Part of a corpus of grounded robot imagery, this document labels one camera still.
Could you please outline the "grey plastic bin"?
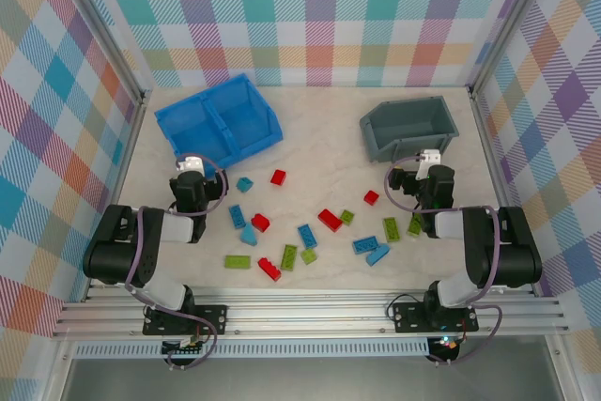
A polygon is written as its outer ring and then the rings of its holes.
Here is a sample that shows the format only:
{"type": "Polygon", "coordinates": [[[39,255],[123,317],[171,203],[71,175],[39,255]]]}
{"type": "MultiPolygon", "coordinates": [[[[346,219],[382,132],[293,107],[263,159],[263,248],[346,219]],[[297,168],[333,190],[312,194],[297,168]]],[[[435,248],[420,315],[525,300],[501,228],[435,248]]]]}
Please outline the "grey plastic bin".
{"type": "Polygon", "coordinates": [[[359,124],[370,162],[396,162],[427,149],[443,154],[459,136],[442,96],[384,101],[359,124]]]}

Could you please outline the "blue two-compartment plastic bin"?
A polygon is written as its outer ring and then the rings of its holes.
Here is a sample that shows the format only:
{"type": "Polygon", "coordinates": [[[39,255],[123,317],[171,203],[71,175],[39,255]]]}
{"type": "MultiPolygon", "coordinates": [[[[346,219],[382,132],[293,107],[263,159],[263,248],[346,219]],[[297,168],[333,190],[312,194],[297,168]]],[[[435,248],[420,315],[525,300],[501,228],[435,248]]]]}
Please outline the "blue two-compartment plastic bin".
{"type": "Polygon", "coordinates": [[[223,169],[283,140],[277,115],[244,74],[164,107],[155,117],[176,156],[202,154],[223,169]]]}

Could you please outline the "red two-by-four lego brick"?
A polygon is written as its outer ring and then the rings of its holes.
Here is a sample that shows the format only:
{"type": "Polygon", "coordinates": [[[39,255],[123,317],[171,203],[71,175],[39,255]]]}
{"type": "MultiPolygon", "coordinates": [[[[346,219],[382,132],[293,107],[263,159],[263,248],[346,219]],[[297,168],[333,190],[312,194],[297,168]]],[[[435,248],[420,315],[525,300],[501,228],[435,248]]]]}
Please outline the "red two-by-four lego brick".
{"type": "Polygon", "coordinates": [[[327,208],[324,208],[319,212],[317,218],[326,225],[332,232],[336,232],[343,224],[342,220],[334,215],[327,208]]]}

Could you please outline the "long red lego brick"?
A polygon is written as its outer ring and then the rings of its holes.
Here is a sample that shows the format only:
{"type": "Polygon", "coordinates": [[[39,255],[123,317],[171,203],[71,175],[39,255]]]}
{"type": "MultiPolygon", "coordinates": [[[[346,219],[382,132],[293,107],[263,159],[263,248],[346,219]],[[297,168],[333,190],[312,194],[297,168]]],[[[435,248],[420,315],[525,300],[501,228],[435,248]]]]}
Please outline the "long red lego brick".
{"type": "Polygon", "coordinates": [[[278,282],[282,276],[281,271],[266,257],[261,257],[257,264],[273,282],[278,282]]]}

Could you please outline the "small lit controller board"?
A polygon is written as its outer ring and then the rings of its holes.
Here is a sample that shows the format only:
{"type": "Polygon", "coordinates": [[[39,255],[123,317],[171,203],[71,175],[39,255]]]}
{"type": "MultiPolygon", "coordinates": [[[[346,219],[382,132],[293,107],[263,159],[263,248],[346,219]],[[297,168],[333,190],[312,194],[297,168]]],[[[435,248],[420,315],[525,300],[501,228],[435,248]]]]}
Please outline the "small lit controller board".
{"type": "Polygon", "coordinates": [[[462,339],[456,336],[442,335],[429,338],[428,345],[431,353],[438,350],[453,349],[462,343],[462,339]]]}

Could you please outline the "green circuit board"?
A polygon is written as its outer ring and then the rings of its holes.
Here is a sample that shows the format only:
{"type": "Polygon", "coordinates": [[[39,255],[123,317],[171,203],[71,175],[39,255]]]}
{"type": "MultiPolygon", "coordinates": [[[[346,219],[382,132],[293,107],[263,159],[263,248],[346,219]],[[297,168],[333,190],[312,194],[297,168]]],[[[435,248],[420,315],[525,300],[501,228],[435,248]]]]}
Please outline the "green circuit board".
{"type": "Polygon", "coordinates": [[[196,340],[192,338],[166,340],[162,342],[161,354],[176,356],[200,355],[204,352],[206,342],[204,339],[196,340]]]}

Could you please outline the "aluminium side rail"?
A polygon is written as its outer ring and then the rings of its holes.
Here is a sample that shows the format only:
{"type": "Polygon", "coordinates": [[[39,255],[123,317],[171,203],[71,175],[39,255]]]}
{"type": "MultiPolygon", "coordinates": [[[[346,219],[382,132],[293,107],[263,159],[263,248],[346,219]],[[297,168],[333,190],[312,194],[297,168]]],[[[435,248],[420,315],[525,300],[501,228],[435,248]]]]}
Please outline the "aluminium side rail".
{"type": "Polygon", "coordinates": [[[73,290],[71,293],[71,297],[76,302],[83,302],[86,299],[87,291],[90,286],[91,277],[87,275],[87,268],[89,266],[89,258],[92,254],[93,247],[97,244],[98,238],[98,230],[100,230],[101,221],[103,219],[103,215],[106,210],[112,205],[116,204],[120,198],[120,195],[123,190],[123,185],[125,182],[126,175],[128,173],[128,169],[131,164],[131,157],[144,121],[144,116],[146,113],[146,105],[144,103],[138,102],[135,105],[132,123],[130,126],[130,133],[128,135],[128,140],[126,145],[123,147],[123,150],[119,157],[119,165],[117,166],[117,172],[115,177],[115,186],[113,190],[109,193],[108,197],[101,201],[100,207],[100,217],[96,223],[96,227],[93,230],[93,234],[91,240],[89,241],[85,252],[82,263],[82,271],[84,272],[84,281],[82,282],[82,286],[78,288],[78,290],[73,290]]]}
{"type": "Polygon", "coordinates": [[[492,186],[499,203],[496,211],[500,226],[500,244],[493,285],[521,288],[536,284],[542,275],[540,254],[523,209],[512,205],[506,184],[501,180],[501,166],[496,161],[492,138],[486,128],[477,95],[471,91],[469,91],[469,95],[470,107],[482,142],[492,186]]]}

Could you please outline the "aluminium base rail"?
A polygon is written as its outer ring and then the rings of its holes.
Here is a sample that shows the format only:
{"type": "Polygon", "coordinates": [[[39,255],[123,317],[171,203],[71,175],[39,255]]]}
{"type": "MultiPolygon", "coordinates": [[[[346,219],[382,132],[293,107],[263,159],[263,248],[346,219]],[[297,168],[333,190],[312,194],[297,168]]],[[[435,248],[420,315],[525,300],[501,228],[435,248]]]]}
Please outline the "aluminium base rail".
{"type": "MultiPolygon", "coordinates": [[[[227,308],[227,338],[358,338],[394,334],[387,318],[390,290],[209,288],[193,291],[198,304],[227,308]]],[[[566,334],[568,319],[554,298],[528,288],[493,293],[478,312],[483,337],[500,324],[499,336],[566,334]]],[[[55,340],[125,340],[142,338],[143,306],[124,289],[93,285],[81,302],[63,306],[55,340]]]]}

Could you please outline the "aluminium frame post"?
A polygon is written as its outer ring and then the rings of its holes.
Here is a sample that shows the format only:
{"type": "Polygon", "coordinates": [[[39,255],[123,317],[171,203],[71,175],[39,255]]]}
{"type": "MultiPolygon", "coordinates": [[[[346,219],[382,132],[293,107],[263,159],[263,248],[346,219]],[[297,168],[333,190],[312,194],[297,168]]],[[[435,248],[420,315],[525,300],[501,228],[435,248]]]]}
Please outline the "aluminium frame post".
{"type": "Polygon", "coordinates": [[[119,80],[139,104],[148,103],[154,79],[116,0],[74,0],[119,80]]]}
{"type": "Polygon", "coordinates": [[[509,39],[521,24],[533,0],[492,0],[458,80],[469,93],[482,88],[497,66],[509,39]]]}

